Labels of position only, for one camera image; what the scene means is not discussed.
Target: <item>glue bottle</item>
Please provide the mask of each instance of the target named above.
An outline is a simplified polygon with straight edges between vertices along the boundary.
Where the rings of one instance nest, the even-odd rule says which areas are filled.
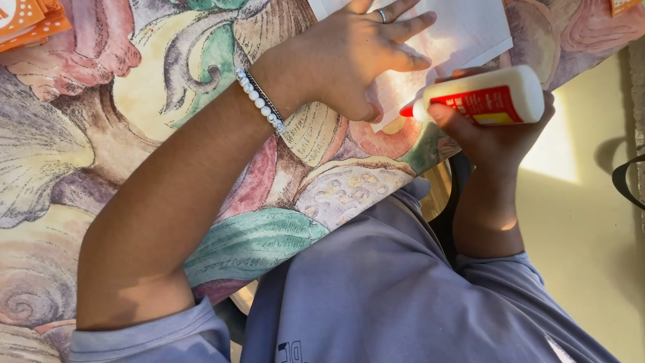
[[[535,123],[544,113],[540,80],[528,65],[504,68],[429,86],[401,116],[434,122],[428,107],[443,103],[479,125]]]

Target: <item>white bead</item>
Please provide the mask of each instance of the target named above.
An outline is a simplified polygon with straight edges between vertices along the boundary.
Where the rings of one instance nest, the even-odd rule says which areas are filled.
[[[255,100],[255,106],[256,106],[258,109],[263,108],[265,104],[266,104],[266,102],[264,102],[264,99],[263,99],[262,97],[259,97],[257,100]]]

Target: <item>bracelet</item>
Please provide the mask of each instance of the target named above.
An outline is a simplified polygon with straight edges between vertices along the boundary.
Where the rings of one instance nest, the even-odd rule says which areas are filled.
[[[286,126],[284,126],[284,121],[282,116],[280,116],[280,112],[278,112],[278,109],[275,108],[273,102],[271,102],[269,97],[264,93],[264,91],[262,91],[249,71],[237,67],[235,69],[235,76],[251,101],[253,101],[255,106],[260,109],[262,116],[266,117],[266,120],[275,127],[277,132],[283,133],[286,130]]]

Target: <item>ring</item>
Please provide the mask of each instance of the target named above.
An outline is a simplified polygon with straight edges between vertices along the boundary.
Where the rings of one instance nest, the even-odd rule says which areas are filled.
[[[383,10],[376,10],[376,11],[378,11],[381,14],[381,17],[383,18],[383,24],[387,23],[388,20],[385,18],[385,13],[383,12]]]

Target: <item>red nozzle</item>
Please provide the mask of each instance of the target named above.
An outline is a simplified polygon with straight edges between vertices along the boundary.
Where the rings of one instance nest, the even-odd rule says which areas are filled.
[[[405,106],[399,111],[399,115],[403,117],[414,117],[414,113],[412,112],[413,109],[413,105]]]

